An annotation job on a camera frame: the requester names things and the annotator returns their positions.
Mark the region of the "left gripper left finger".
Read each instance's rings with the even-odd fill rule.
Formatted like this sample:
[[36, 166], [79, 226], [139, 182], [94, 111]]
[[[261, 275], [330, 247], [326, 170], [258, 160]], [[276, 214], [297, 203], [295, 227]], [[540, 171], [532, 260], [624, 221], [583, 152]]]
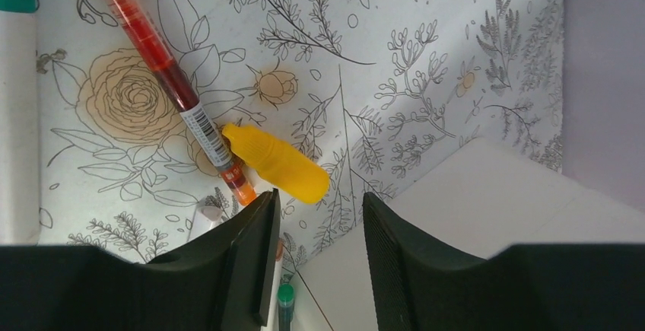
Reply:
[[280, 196], [149, 263], [92, 246], [1, 249], [3, 330], [259, 330], [267, 325]]

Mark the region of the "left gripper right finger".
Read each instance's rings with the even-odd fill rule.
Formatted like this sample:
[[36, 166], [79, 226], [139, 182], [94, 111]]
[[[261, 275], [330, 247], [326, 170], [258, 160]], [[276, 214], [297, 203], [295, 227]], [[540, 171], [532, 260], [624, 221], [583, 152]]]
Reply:
[[380, 330], [642, 330], [641, 243], [514, 244], [458, 250], [363, 197]]

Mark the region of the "white three-drawer organizer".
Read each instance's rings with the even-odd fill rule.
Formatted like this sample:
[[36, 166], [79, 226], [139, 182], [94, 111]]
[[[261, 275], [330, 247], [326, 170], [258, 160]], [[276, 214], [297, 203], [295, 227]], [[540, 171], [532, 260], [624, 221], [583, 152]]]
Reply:
[[[644, 213], [477, 138], [390, 207], [436, 238], [480, 257], [512, 243], [644, 240]], [[295, 330], [375, 330], [377, 316], [362, 228], [293, 277]]]

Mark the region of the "yellow glue bottle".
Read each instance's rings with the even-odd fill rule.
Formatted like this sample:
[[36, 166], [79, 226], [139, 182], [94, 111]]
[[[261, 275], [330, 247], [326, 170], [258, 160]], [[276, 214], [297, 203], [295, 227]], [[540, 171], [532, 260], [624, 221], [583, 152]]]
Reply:
[[329, 190], [327, 171], [286, 141], [256, 128], [227, 124], [231, 151], [266, 182], [293, 198], [315, 204]]

